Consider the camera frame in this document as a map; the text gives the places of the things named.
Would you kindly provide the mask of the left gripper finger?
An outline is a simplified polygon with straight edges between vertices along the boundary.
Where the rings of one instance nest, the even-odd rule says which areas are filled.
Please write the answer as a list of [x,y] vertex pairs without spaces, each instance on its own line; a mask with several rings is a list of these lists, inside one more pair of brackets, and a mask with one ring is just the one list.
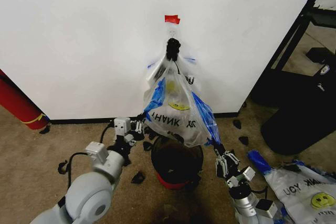
[[131,130],[142,133],[142,124],[145,121],[146,113],[141,113],[131,120]]
[[144,140],[144,134],[137,131],[130,131],[125,137],[124,141],[129,145],[135,145],[137,141]]

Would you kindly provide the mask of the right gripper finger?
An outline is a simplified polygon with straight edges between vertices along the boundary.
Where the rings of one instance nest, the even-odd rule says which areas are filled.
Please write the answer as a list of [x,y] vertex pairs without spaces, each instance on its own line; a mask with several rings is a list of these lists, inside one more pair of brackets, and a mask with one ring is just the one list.
[[225,151],[224,157],[228,168],[239,166],[240,160],[236,157],[234,150]]
[[214,152],[216,154],[215,168],[217,177],[226,177],[226,158],[225,148],[222,144],[214,143]]

